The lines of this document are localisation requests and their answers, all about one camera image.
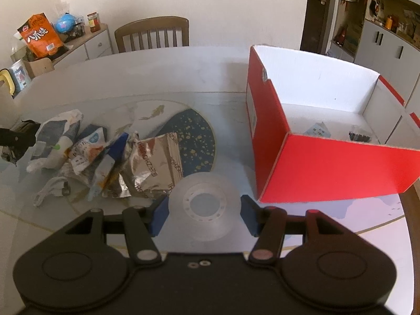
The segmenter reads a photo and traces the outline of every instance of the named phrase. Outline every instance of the cabinet handle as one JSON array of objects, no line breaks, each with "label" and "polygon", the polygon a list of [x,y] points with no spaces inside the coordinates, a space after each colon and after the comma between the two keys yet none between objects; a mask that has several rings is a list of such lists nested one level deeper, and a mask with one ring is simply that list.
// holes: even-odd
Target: cabinet handle
[{"label": "cabinet handle", "polygon": [[404,46],[401,46],[401,51],[400,51],[400,55],[398,56],[398,59],[401,59],[403,49],[404,49]]}]

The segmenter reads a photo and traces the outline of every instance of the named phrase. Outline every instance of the crumpled wrapper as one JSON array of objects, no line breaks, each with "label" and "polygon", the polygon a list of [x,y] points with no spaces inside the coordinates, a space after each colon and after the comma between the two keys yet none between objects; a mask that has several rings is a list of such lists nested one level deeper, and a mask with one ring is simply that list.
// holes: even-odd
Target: crumpled wrapper
[{"label": "crumpled wrapper", "polygon": [[176,133],[140,140],[134,132],[125,144],[122,163],[111,172],[103,197],[157,199],[182,179]]}]

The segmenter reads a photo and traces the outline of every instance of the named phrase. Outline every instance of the drawer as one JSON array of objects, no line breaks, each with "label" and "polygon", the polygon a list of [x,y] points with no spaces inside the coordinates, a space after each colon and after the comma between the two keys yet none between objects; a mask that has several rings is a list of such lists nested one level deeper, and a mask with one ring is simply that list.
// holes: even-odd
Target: drawer
[{"label": "drawer", "polygon": [[112,49],[110,47],[108,47],[104,52],[102,52],[100,54],[99,57],[102,57],[102,56],[110,56],[111,54],[112,54]]},{"label": "drawer", "polygon": [[96,37],[90,39],[86,45],[86,51],[89,59],[95,59],[100,56],[108,47],[111,47],[108,38],[108,31],[103,31]]},{"label": "drawer", "polygon": [[85,46],[82,45],[65,56],[58,63],[54,64],[54,69],[63,69],[70,65],[84,62],[85,60],[88,60],[88,57],[86,54]]}]

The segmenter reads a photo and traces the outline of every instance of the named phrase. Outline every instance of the screw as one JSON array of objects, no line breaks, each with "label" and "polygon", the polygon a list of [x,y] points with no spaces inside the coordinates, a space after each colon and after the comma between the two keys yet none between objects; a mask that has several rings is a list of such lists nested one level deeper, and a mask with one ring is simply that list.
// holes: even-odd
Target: screw
[{"label": "screw", "polygon": [[196,262],[189,262],[189,263],[187,264],[187,266],[188,266],[190,269],[197,269],[197,268],[199,267],[199,264],[198,264],[198,263],[196,263]]},{"label": "screw", "polygon": [[200,265],[201,266],[209,266],[209,265],[211,265],[211,261],[209,261],[209,260],[200,260]]},{"label": "screw", "polygon": [[137,252],[137,258],[140,260],[154,260],[157,258],[158,253],[153,250],[141,250]]},{"label": "screw", "polygon": [[251,254],[256,260],[269,260],[274,256],[270,250],[266,249],[255,250]]}]

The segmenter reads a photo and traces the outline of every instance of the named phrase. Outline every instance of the white label on box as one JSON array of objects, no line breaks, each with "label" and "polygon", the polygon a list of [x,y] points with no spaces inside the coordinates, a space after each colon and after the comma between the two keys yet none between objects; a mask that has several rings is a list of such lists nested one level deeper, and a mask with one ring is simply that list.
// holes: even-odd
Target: white label on box
[{"label": "white label on box", "polygon": [[257,126],[257,112],[255,111],[251,88],[246,87],[246,107],[248,108],[249,124],[251,125],[251,135],[254,138],[255,127]]}]

